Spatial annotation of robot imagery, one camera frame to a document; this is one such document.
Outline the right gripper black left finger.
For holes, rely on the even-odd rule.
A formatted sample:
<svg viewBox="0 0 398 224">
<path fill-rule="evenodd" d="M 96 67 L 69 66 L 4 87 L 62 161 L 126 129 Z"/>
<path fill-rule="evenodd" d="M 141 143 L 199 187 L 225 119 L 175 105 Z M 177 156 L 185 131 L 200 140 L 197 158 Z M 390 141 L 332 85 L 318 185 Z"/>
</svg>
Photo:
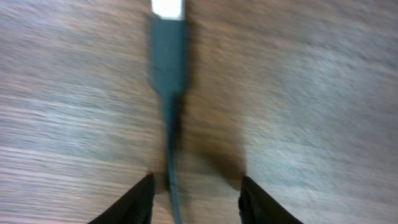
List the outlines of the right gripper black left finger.
<svg viewBox="0 0 398 224">
<path fill-rule="evenodd" d="M 155 177 L 148 174 L 88 224 L 151 224 Z"/>
</svg>

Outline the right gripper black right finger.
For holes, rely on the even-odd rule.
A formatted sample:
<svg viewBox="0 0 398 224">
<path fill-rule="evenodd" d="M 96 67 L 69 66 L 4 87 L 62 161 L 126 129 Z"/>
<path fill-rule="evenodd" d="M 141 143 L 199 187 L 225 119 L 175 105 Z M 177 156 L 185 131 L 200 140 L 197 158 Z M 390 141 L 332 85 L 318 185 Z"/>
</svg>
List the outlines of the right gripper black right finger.
<svg viewBox="0 0 398 224">
<path fill-rule="evenodd" d="M 248 176 L 242 178 L 238 207 L 242 224 L 302 224 Z"/>
</svg>

